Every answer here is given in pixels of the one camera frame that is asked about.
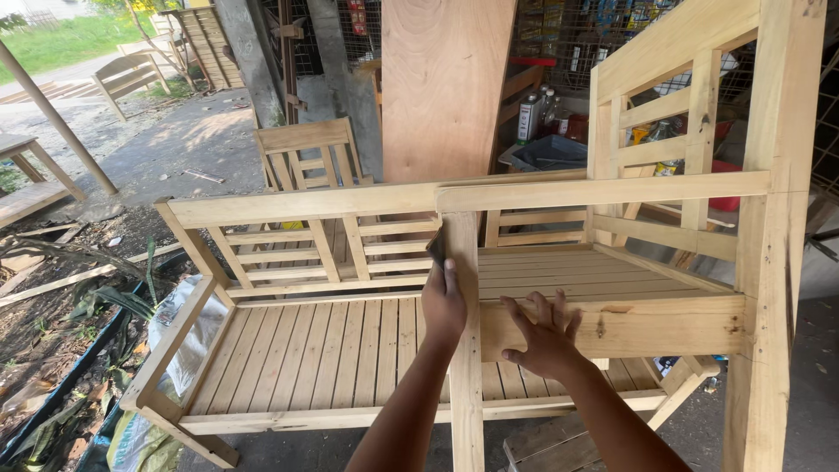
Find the wooden pole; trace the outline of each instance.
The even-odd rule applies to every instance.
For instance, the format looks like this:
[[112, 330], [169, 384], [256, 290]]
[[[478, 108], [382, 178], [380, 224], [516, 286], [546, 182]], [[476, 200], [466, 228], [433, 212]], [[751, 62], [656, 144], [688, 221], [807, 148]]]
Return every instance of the wooden pole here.
[[76, 155], [79, 156], [81, 159], [81, 163], [87, 167], [87, 169], [93, 174], [96, 180], [99, 182], [99, 185], [105, 189], [105, 192], [108, 195], [116, 195], [119, 190], [111, 183], [111, 180], [107, 178], [105, 172], [102, 171], [102, 168], [93, 160], [91, 153], [87, 152], [87, 148], [85, 145], [81, 143], [81, 141], [76, 137], [76, 134], [73, 133], [73, 130], [67, 126], [67, 123], [55, 111], [55, 108], [52, 106], [47, 97], [44, 96], [44, 93], [41, 89], [35, 85], [35, 82], [32, 80], [32, 77], [26, 73], [23, 67], [20, 65], [17, 59], [14, 58], [12, 52], [8, 50], [6, 45], [0, 41], [0, 60], [12, 72], [12, 75], [15, 79], [23, 86], [23, 89], [32, 97], [32, 101], [38, 105], [38, 108], [44, 112], [44, 115], [47, 116], [47, 119], [52, 123], [55, 129], [61, 133], [61, 136], [64, 137], [67, 144], [76, 152]]

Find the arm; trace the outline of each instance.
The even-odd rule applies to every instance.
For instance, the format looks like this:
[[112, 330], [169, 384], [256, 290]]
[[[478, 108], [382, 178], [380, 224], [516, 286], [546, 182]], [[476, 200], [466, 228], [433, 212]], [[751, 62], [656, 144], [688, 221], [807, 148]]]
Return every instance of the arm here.
[[690, 472], [679, 455], [627, 406], [600, 370], [574, 347], [582, 314], [577, 310], [570, 320], [565, 319], [565, 293], [557, 289], [553, 305], [537, 291], [528, 295], [528, 300], [536, 303], [536, 324], [530, 322], [515, 300], [501, 297], [528, 345], [527, 352], [505, 349], [502, 356], [565, 386], [610, 472]]
[[347, 465], [347, 472], [420, 471], [431, 439], [446, 369], [466, 326], [466, 303], [453, 260], [431, 268], [422, 291], [425, 339], [414, 362]]

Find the plywood sheet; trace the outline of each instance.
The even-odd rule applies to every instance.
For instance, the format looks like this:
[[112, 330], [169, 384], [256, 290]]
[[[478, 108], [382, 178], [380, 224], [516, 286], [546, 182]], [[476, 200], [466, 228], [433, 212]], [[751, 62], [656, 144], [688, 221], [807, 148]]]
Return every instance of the plywood sheet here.
[[487, 174], [515, 6], [383, 3], [385, 181]]

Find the hand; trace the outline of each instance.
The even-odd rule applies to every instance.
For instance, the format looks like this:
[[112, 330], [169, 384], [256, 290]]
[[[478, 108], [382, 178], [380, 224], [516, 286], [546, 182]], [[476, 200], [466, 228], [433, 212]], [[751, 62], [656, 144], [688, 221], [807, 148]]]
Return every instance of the hand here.
[[514, 299], [508, 296], [501, 297], [501, 303], [507, 307], [516, 326], [524, 335], [524, 340], [527, 341], [527, 352], [505, 349], [501, 355], [540, 377], [562, 382], [560, 377], [565, 377], [565, 373], [588, 362], [574, 347], [574, 338], [582, 322], [582, 312], [575, 310], [570, 319], [565, 319], [565, 293], [559, 288], [556, 289], [553, 305], [537, 291], [527, 295], [527, 299], [536, 303], [539, 312], [536, 324], [530, 322]]
[[466, 327], [466, 302], [457, 285], [455, 261], [446, 259], [445, 273], [432, 265], [422, 289], [425, 339], [456, 347]]

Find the wooden armrest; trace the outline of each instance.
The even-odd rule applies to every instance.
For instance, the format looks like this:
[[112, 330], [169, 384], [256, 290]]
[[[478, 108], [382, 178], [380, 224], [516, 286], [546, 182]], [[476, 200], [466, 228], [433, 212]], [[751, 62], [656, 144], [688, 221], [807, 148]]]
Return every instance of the wooden armrest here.
[[184, 305], [178, 310], [169, 329], [166, 330], [160, 339], [157, 347], [143, 363], [143, 367], [134, 377], [131, 385], [125, 390], [119, 404], [123, 410], [139, 411], [149, 404], [150, 399], [157, 391], [157, 384], [160, 377], [174, 358], [181, 343], [184, 342], [201, 309], [207, 303], [216, 288], [216, 280], [212, 275], [204, 275], [195, 285], [195, 289], [187, 297]]

